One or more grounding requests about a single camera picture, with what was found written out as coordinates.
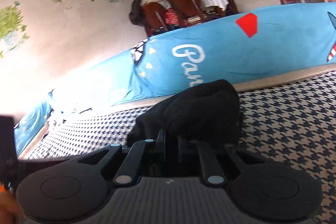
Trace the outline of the black jacket garment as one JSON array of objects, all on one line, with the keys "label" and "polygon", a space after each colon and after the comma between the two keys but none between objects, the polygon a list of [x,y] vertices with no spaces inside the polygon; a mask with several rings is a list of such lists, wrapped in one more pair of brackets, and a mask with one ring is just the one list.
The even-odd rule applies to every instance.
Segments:
[{"label": "black jacket garment", "polygon": [[126,145],[156,139],[159,130],[175,138],[237,144],[243,114],[237,91],[226,80],[200,84],[161,101],[140,115],[127,135]]}]

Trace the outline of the blue printed sofa cover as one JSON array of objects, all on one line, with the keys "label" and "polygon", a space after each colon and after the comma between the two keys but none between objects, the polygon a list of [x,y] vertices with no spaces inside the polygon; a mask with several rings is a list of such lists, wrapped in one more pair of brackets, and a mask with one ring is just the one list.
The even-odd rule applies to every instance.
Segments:
[{"label": "blue printed sofa cover", "polygon": [[219,79],[245,83],[334,62],[334,3],[268,6],[165,32],[58,84],[15,126],[16,152],[52,111],[79,113]]}]

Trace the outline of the left wooden chair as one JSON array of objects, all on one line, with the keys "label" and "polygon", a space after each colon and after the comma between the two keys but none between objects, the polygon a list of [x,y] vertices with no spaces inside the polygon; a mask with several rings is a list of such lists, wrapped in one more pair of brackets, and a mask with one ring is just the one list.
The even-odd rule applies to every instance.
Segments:
[{"label": "left wooden chair", "polygon": [[156,32],[166,32],[166,12],[162,5],[157,2],[150,2],[141,7],[144,16],[144,27],[147,37],[154,36]]}]

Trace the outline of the wooden chair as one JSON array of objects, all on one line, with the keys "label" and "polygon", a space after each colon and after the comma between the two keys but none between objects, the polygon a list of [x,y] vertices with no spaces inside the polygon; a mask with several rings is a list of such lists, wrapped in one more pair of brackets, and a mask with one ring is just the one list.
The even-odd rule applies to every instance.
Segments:
[{"label": "wooden chair", "polygon": [[144,27],[147,37],[154,36],[156,32],[166,32],[166,12],[162,5],[157,2],[150,2],[141,7],[144,16]]},{"label": "wooden chair", "polygon": [[199,20],[191,25],[205,23],[205,17],[201,9],[201,0],[168,0],[171,4],[178,19],[178,26],[183,28],[187,27],[188,19],[193,16],[198,16]]}]

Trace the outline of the right wooden chair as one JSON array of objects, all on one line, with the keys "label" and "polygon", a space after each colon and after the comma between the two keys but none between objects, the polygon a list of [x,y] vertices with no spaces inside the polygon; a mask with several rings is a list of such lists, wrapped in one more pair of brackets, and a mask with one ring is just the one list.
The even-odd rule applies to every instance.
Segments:
[{"label": "right wooden chair", "polygon": [[191,25],[205,23],[205,17],[201,9],[201,0],[168,0],[171,4],[178,19],[178,26],[183,28],[187,27],[188,19],[193,16],[198,16],[199,20]]}]

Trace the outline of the table with white cloth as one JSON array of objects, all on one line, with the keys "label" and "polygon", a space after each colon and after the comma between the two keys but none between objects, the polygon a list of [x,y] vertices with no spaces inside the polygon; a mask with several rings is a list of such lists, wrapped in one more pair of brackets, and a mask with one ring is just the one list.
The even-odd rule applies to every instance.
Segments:
[{"label": "table with white cloth", "polygon": [[201,11],[204,14],[206,12],[215,12],[221,17],[224,17],[228,4],[228,0],[201,0]]}]

